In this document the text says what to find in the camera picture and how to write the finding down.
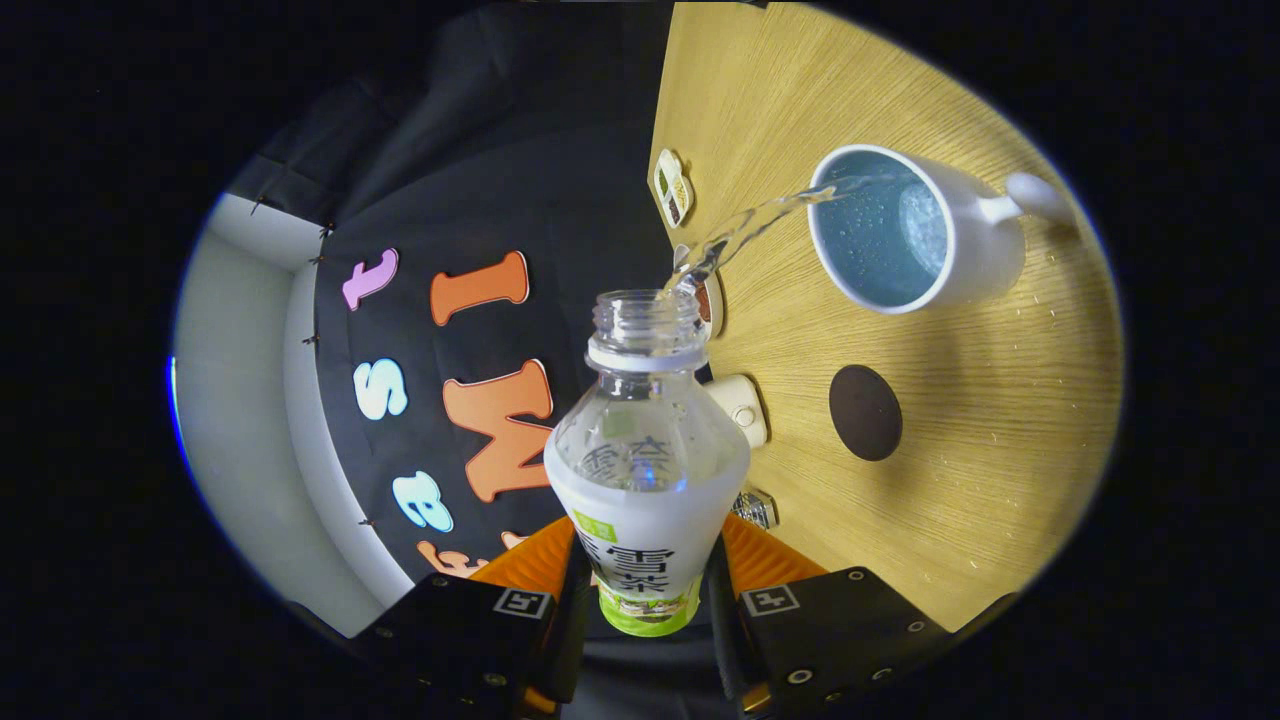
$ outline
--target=white wall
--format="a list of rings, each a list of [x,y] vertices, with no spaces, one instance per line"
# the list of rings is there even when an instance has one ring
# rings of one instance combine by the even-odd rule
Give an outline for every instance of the white wall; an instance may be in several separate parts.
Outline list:
[[[320,254],[320,225],[234,195],[218,199],[205,231],[291,273]]]
[[[315,332],[315,292],[316,268],[307,264],[294,275],[284,323],[284,405],[289,434],[302,478],[329,537],[365,587],[384,607],[390,607],[413,589],[413,580],[378,539],[378,533],[360,524],[365,515],[329,437],[329,424],[320,402],[315,350],[301,342]]]
[[[279,237],[276,231],[266,234]],[[206,228],[187,272],[174,337],[182,437],[196,484],[236,547],[276,592],[351,637],[385,605],[320,521],[293,452],[298,432],[323,433],[328,442],[323,415],[316,428],[292,434],[285,416],[284,348],[310,333],[287,337],[296,288],[284,268],[298,255],[306,265],[311,252],[283,242],[251,254],[242,249],[247,237],[255,236],[242,234],[237,247]],[[314,360],[310,366],[314,378]],[[389,597],[385,588],[378,594]]]

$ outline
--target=wood grain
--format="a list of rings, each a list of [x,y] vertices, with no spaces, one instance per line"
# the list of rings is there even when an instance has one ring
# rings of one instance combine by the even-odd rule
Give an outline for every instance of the wood grain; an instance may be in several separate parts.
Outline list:
[[[1004,187],[1015,170],[1065,188],[1015,127],[891,42],[792,3],[680,4],[652,160],[686,161],[696,196],[672,243],[808,186],[841,145],[918,154]],[[803,213],[721,272],[718,375],[751,377],[771,441],[749,482],[780,506],[785,542],[829,570],[867,565],[948,629],[1021,589],[1097,489],[1120,414],[1124,340],[1106,256],[1079,231],[1023,218],[1027,268],[1004,297],[888,316],[828,279]],[[832,377],[867,365],[902,407],[879,462],[840,442]]]

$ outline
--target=orange letter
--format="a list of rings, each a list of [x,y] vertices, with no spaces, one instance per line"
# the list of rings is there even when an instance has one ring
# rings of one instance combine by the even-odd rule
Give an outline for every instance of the orange letter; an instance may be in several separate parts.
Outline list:
[[[550,418],[552,388],[541,363],[529,360],[518,373],[480,383],[445,380],[444,413],[454,425],[493,438],[466,466],[471,491],[481,501],[493,502],[494,495],[509,489],[550,484],[541,464],[525,462],[543,451],[552,429],[511,419]]]
[[[442,328],[458,310],[509,300],[520,305],[529,300],[529,265],[520,251],[508,252],[497,265],[451,278],[438,273],[431,278],[431,319]]]
[[[467,566],[471,559],[466,555],[452,550],[438,553],[435,546],[426,541],[417,543],[417,551],[422,553],[422,557],[426,557],[436,573],[456,578],[470,578],[476,570],[489,564],[488,560],[476,560],[475,565]]]
[[[502,537],[502,544],[507,546],[507,550],[511,550],[511,548],[516,547],[517,544],[520,544],[520,543],[525,542],[526,539],[529,539],[527,537],[517,536],[516,533],[513,533],[511,530],[503,530],[500,537]]]

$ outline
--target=letter cutout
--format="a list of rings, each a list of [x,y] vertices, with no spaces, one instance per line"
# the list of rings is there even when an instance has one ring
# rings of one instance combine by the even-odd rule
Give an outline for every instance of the letter cutout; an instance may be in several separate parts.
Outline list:
[[[412,478],[396,478],[392,480],[392,496],[404,516],[419,528],[430,524],[442,533],[453,529],[453,516],[440,500],[440,487],[431,475],[419,470]]]
[[[351,269],[351,279],[342,283],[342,296],[347,299],[347,307],[351,310],[360,307],[361,297],[369,297],[387,287],[396,277],[397,268],[399,268],[399,252],[396,252],[394,247],[383,250],[383,261],[371,270],[366,270],[364,263],[356,263]]]
[[[471,491],[483,502],[499,492],[550,484],[540,462],[525,462],[543,451],[552,429],[511,419],[550,418],[552,388],[541,363],[529,360],[520,372],[479,383],[445,380],[444,411],[454,425],[493,438],[466,465]]]
[[[517,536],[516,533],[513,533],[511,530],[503,530],[500,537],[502,537],[502,544],[507,546],[507,550],[511,550],[511,548],[516,547],[517,544],[520,544],[520,543],[525,542],[526,539],[529,539],[527,537]]]
[[[438,552],[435,546],[426,541],[417,543],[417,551],[435,568],[436,573],[444,573],[454,578],[470,578],[476,570],[489,564],[488,560],[476,560],[475,565],[467,565],[471,559],[466,555],[453,552],[452,550]]]
[[[431,278],[431,319],[442,328],[458,310],[509,300],[520,305],[529,300],[529,264],[524,252],[508,252],[497,265],[451,278],[436,273]]]
[[[370,420],[381,420],[387,413],[399,415],[408,407],[404,373],[390,357],[370,365],[361,363],[351,375],[356,386],[356,404]]]

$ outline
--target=orange letter m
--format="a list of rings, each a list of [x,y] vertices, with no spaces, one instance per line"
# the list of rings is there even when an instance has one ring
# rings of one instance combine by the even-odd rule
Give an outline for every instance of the orange letter m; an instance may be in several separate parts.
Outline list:
[[[466,466],[471,491],[484,502],[499,492],[548,487],[541,464],[525,465],[543,451],[550,428],[512,420],[512,415],[552,415],[552,388],[547,370],[529,360],[517,373],[463,384],[444,383],[444,411],[449,420],[493,438]]]

